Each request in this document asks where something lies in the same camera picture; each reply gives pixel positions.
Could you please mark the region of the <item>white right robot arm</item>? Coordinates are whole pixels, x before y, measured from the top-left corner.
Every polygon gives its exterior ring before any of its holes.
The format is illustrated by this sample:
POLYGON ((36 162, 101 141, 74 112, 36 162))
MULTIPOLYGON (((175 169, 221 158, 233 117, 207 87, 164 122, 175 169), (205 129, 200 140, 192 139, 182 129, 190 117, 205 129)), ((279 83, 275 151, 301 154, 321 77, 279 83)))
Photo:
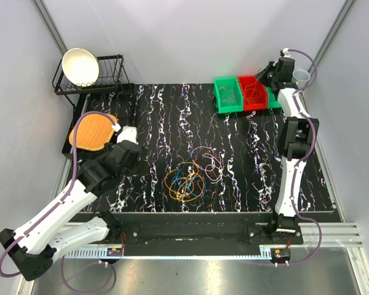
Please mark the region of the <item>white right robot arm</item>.
POLYGON ((256 76, 270 87, 280 103, 285 123, 278 141, 282 161, 282 178, 278 200, 265 226, 255 225, 248 230, 249 240, 256 244, 300 244, 303 242, 298 213, 300 184, 307 159, 313 153, 319 120, 312 118, 300 102, 300 90, 292 81, 295 60, 285 53, 277 61, 269 62, 256 76))

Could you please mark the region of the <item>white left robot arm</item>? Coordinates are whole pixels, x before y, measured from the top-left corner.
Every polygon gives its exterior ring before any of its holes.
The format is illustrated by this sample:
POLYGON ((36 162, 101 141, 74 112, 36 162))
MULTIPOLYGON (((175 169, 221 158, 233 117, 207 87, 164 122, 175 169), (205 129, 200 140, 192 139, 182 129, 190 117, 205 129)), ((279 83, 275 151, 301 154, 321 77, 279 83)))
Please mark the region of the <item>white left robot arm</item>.
POLYGON ((109 144, 102 155, 83 162, 66 187, 35 217, 15 230, 0 232, 4 247, 0 276, 12 277, 2 270, 5 257, 16 265, 16 275, 33 281, 73 250, 93 242, 120 240, 122 224, 107 211, 69 230, 62 228, 81 209, 113 190, 123 177, 139 174, 147 157, 146 147, 125 140, 109 144))

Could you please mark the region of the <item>light blue mug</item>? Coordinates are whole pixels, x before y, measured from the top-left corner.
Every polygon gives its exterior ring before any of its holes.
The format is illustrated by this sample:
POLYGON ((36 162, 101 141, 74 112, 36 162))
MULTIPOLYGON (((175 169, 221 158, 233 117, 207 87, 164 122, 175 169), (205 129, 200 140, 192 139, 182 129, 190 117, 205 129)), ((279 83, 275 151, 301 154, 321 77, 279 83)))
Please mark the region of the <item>light blue mug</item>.
POLYGON ((292 74, 292 82, 296 84, 298 89, 303 89, 310 81, 311 75, 304 69, 295 69, 292 74))

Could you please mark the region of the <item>red plastic bin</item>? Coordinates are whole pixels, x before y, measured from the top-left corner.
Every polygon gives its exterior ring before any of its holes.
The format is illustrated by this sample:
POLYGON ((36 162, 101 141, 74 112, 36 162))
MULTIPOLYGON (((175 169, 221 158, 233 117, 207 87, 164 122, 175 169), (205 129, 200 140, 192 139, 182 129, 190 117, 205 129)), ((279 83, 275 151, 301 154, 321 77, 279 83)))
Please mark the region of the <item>red plastic bin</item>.
POLYGON ((244 99, 244 111, 257 111, 267 108, 265 86, 255 76, 239 76, 237 80, 244 99))

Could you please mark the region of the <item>right green plastic bin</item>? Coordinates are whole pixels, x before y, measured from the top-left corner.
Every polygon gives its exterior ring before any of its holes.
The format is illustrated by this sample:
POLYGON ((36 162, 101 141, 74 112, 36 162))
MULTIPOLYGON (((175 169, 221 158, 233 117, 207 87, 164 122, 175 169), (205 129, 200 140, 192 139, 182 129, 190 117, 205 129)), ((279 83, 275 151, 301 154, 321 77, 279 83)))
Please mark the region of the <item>right green plastic bin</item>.
POLYGON ((268 109, 280 109, 281 108, 281 104, 277 101, 276 96, 273 94, 272 90, 270 87, 265 87, 265 91, 267 94, 267 108, 268 109))

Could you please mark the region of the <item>green plastic bin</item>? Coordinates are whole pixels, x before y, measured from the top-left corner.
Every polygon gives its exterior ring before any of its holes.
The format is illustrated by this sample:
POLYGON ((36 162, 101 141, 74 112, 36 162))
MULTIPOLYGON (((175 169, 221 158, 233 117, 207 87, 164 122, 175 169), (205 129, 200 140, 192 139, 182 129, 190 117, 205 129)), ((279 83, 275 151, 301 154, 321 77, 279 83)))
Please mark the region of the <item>green plastic bin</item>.
POLYGON ((219 114, 242 112, 244 110, 244 99, 236 77, 214 79, 213 95, 219 114))
POLYGON ((267 94, 267 108, 268 109, 280 109, 281 108, 281 104, 277 101, 276 96, 273 94, 272 90, 270 87, 265 87, 265 91, 267 94))

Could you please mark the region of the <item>orange woven basket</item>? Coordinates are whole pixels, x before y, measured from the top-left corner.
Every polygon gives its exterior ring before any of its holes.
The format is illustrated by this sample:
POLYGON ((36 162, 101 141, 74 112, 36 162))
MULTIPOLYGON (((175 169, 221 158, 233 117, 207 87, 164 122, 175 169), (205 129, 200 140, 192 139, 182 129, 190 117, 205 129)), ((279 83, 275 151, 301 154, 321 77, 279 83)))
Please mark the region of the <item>orange woven basket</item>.
POLYGON ((89 114, 77 128, 76 147, 86 151, 100 151, 120 129, 121 126, 112 114, 89 114))

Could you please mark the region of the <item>left green plastic bin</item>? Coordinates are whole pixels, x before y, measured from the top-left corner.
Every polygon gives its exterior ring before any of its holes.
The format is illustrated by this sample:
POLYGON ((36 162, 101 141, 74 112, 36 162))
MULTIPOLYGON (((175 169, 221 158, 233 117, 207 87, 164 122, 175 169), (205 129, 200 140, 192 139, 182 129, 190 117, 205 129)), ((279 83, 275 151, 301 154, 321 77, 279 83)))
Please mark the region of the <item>left green plastic bin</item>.
POLYGON ((214 79, 213 95, 219 114, 242 112, 244 110, 244 99, 236 77, 214 79))

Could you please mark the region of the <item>black marble pattern mat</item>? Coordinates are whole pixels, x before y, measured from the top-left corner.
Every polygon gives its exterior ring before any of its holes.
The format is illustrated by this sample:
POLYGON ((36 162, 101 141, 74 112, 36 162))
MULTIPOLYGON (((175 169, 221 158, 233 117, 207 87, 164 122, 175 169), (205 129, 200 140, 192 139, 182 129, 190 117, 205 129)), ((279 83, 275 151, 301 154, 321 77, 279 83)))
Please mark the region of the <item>black marble pattern mat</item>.
POLYGON ((137 85, 138 142, 148 148, 141 177, 128 177, 115 190, 85 207, 121 212, 257 212, 277 201, 282 163, 277 139, 284 125, 278 109, 219 114, 210 84, 137 85), (217 183, 194 181, 188 202, 172 198, 177 167, 211 152, 217 183))

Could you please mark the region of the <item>white bowl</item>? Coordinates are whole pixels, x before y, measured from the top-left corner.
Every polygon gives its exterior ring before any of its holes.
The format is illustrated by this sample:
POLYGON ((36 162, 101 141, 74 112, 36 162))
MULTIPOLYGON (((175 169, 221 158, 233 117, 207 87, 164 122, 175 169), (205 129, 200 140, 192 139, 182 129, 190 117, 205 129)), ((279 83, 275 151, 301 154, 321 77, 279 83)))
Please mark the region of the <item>white bowl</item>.
POLYGON ((86 49, 69 49, 61 63, 66 78, 76 86, 88 87, 98 79, 100 72, 98 61, 86 49))

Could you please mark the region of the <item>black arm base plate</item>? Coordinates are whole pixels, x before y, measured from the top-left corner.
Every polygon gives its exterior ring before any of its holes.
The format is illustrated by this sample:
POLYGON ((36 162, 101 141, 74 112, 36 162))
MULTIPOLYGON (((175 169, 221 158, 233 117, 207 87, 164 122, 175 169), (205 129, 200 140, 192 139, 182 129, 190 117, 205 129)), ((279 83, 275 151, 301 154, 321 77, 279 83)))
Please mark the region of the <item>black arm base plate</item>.
POLYGON ((239 258, 260 246, 302 245, 294 218, 272 213, 115 213, 125 233, 126 256, 239 258))

